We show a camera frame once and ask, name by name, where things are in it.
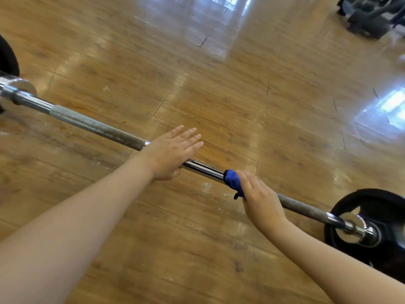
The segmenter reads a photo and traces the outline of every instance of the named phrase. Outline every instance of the black weight plate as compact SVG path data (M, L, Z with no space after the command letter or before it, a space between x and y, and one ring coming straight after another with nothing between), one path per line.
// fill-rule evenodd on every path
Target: black weight plate
M20 76L20 68L17 58L8 44L8 42L0 35L0 71L3 71L12 76Z
M342 198L331 213L339 216L357 207L360 216L381 230L381 243L376 247L346 243L331 225L325 225L325 242L405 283L405 199L385 190L362 189Z

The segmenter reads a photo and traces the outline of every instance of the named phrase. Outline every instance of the exercise machine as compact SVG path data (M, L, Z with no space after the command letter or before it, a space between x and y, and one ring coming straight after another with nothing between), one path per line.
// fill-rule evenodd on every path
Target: exercise machine
M138 151L149 144L143 138L38 98L34 85L19 78L18 62L13 50L0 36L0 104L5 100ZM224 173L195 160L187 160L183 167L236 189L227 181L226 175L230 170ZM405 283L403 197L380 189L361 189L342 198L330 212L325 212L282 194L277 195L285 209L323 223L328 245ZM356 209L360 209L358 214L355 214Z
M347 30L355 34L380 39L397 25L405 26L405 0L339 0L337 6L339 15L348 16Z

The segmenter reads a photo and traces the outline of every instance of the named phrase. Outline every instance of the hand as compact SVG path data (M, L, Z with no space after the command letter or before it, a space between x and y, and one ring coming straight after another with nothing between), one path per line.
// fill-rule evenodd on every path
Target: hand
M287 221L280 200L272 189L248 171L236 171L245 193L243 200L247 217L266 236Z
M179 134L184 126L178 126L155 139L135 157L152 173L153 180L170 180L180 173L180 165L190 159L204 142L201 135L193 136L193 128Z

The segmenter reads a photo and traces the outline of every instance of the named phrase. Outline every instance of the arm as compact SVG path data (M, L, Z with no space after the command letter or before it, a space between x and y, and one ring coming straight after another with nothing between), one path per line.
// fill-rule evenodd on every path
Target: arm
M175 177L203 145L182 126L105 178L46 211L0 243L1 303L61 303L109 233L152 180Z
M405 285L316 240L286 219L277 194L249 172L237 171L246 214L257 229L337 304L403 303Z

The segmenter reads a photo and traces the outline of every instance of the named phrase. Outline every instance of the blue wrist strap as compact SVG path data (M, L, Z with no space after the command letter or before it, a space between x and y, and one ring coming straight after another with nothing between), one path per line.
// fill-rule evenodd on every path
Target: blue wrist strap
M224 182L230 188L238 191L233 199L237 199L238 197L245 198L245 194L243 193L242 187L240 186L239 176L234 170L227 169L224 172Z

